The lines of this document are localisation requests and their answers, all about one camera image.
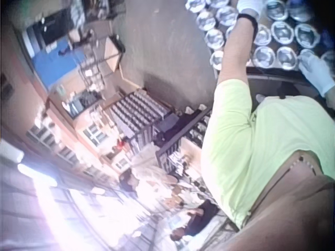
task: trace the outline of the black wristband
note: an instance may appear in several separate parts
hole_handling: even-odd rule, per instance
[[[239,14],[237,16],[237,20],[239,18],[246,18],[246,19],[249,19],[251,21],[252,26],[254,28],[253,29],[253,39],[252,39],[252,41],[254,41],[255,38],[256,38],[257,32],[258,32],[258,23],[257,23],[256,19],[253,16],[249,15],[249,14]]]

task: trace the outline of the dark hair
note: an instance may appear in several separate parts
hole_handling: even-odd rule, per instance
[[[132,186],[128,184],[128,181],[131,178],[131,174],[131,168],[129,168],[119,176],[120,187],[126,192],[135,192]]]
[[[174,230],[172,231],[172,234],[170,234],[170,239],[171,239],[173,242],[180,241],[183,237],[182,237],[182,236],[175,235],[175,234],[174,234]]]

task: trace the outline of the lime green t-shirt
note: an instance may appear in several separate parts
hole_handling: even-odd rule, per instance
[[[243,81],[219,84],[202,147],[203,179],[239,228],[295,151],[313,151],[323,173],[335,178],[335,123],[321,105],[304,96],[268,97],[253,114],[251,105]]]

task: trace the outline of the metal lid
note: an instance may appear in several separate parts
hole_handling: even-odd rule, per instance
[[[287,2],[289,15],[297,22],[307,22],[312,19],[313,12],[305,4],[294,4],[294,1]]]
[[[285,4],[279,0],[268,0],[266,4],[267,16],[276,21],[283,21],[288,18],[288,11]]]
[[[205,42],[213,50],[220,49],[225,44],[224,35],[218,29],[209,30],[206,33]]]
[[[201,12],[206,7],[205,0],[188,0],[185,4],[186,9],[190,12],[198,13]]]
[[[298,43],[306,49],[313,49],[320,42],[320,34],[308,24],[297,25],[294,34]]]
[[[234,25],[228,27],[228,29],[226,30],[226,41],[227,41],[231,31],[233,30],[233,28],[234,28]]]
[[[196,22],[198,24],[198,27],[204,31],[209,31],[210,29],[213,29],[216,24],[214,15],[206,10],[200,12]]]
[[[321,56],[321,59],[326,62],[326,64],[329,66],[331,73],[335,74],[335,57],[334,57],[335,51],[327,51]]]
[[[230,0],[206,0],[206,3],[212,8],[222,8],[225,7]]]
[[[297,54],[287,46],[280,47],[277,50],[277,60],[284,70],[293,70],[298,63]]]
[[[314,51],[310,50],[310,49],[302,49],[299,53],[299,56],[310,56],[310,55],[315,55]]]
[[[213,66],[214,69],[221,71],[222,68],[222,58],[224,57],[223,51],[215,51],[210,56],[209,62]]]
[[[268,45],[271,39],[271,31],[265,25],[258,25],[258,32],[254,44],[258,46]]]
[[[252,57],[255,66],[262,68],[271,68],[275,62],[274,51],[267,46],[258,47]]]
[[[237,15],[237,10],[230,6],[220,8],[216,12],[216,18],[220,24],[224,26],[234,25],[236,23]]]
[[[273,38],[281,44],[290,44],[294,39],[293,28],[283,21],[276,21],[271,26]]]

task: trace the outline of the white glove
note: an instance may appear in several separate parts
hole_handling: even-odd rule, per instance
[[[326,62],[315,55],[301,56],[299,59],[299,69],[303,75],[325,97],[325,93],[335,86]]]
[[[239,0],[237,3],[237,10],[239,13],[243,13],[244,10],[251,9],[258,14],[258,18],[261,16],[263,7],[264,0]]]

